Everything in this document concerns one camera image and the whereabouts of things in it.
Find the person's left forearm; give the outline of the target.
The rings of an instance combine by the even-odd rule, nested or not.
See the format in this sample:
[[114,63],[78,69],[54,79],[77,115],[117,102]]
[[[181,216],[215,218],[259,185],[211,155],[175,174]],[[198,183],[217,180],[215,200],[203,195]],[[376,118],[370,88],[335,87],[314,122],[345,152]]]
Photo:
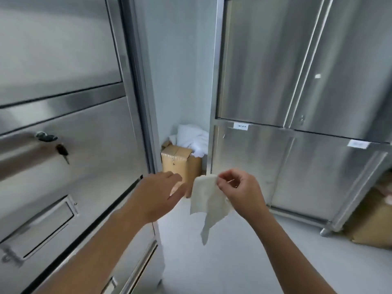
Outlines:
[[37,294],[100,294],[125,249],[150,222],[150,211],[117,210]]

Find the white paper towel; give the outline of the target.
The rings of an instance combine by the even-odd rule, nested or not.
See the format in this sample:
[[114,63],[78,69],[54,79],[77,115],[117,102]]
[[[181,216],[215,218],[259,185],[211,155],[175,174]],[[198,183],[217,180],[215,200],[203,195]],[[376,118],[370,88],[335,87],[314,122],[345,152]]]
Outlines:
[[204,226],[200,232],[202,244],[208,242],[210,229],[223,220],[233,209],[229,199],[217,185],[215,174],[195,178],[190,197],[190,215],[205,213]]

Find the person's right hand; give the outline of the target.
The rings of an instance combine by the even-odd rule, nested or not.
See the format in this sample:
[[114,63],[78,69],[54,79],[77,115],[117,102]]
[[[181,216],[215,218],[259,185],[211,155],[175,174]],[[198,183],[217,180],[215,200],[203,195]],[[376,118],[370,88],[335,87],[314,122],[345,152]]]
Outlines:
[[232,168],[218,175],[234,187],[231,204],[238,214],[249,223],[262,219],[268,213],[268,208],[256,178],[239,169]]

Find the person's left hand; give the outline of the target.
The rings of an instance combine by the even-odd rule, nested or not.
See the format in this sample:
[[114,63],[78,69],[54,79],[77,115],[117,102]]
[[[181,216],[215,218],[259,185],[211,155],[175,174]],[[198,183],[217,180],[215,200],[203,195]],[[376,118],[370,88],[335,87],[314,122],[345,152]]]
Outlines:
[[170,171],[143,178],[124,205],[127,217],[138,226],[156,222],[177,205],[168,199],[181,184],[182,177]]

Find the person's right forearm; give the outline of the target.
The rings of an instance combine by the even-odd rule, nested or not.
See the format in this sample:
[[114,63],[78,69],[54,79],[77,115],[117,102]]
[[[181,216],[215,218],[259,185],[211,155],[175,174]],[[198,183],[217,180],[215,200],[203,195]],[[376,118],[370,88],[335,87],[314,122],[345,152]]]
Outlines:
[[242,217],[260,239],[284,294],[337,294],[268,210]]

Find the large brown cardboard box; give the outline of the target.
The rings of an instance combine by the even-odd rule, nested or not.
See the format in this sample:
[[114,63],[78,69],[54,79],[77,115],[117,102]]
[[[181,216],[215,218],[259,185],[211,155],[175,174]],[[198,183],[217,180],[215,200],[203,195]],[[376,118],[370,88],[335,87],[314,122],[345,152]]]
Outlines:
[[353,243],[392,250],[392,170],[370,188],[342,231]]

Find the stainless steel storage cabinet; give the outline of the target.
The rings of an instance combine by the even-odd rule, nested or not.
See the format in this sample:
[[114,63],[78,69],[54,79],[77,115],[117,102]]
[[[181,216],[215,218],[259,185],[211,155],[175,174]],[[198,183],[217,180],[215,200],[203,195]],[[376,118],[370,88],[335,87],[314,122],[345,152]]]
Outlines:
[[392,0],[218,0],[213,67],[207,173],[241,168],[274,214],[340,232],[392,168]]

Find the white cloth bundle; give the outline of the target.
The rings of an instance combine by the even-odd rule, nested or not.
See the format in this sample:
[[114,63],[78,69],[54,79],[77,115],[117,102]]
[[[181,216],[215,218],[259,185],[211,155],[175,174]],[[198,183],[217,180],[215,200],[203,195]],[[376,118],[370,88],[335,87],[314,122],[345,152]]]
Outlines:
[[197,125],[178,125],[177,134],[169,136],[169,141],[178,147],[192,150],[192,156],[203,158],[208,155],[209,133]]

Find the black oven door latch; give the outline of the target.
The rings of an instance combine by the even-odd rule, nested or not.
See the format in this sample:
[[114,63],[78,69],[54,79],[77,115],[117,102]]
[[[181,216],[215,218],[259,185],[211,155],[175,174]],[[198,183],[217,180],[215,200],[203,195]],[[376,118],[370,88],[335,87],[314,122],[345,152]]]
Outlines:
[[52,134],[47,134],[45,132],[37,132],[35,134],[35,138],[39,141],[45,142],[45,143],[51,143],[54,142],[56,140],[58,140],[58,137],[56,135],[52,135]]

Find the black key in lock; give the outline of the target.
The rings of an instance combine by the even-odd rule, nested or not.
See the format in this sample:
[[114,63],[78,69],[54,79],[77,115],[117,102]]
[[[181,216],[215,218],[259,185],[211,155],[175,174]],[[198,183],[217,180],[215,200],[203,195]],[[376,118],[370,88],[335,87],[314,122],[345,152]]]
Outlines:
[[65,148],[63,144],[57,144],[56,145],[56,150],[57,152],[65,159],[66,163],[70,165],[69,159],[68,159],[68,150]]

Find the stainless steel oven cabinet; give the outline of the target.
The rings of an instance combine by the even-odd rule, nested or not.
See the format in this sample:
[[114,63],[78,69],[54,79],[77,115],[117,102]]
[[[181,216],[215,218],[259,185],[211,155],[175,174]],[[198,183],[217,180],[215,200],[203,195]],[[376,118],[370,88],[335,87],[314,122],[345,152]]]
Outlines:
[[0,0],[0,294],[36,293],[148,174],[129,60],[121,0]]

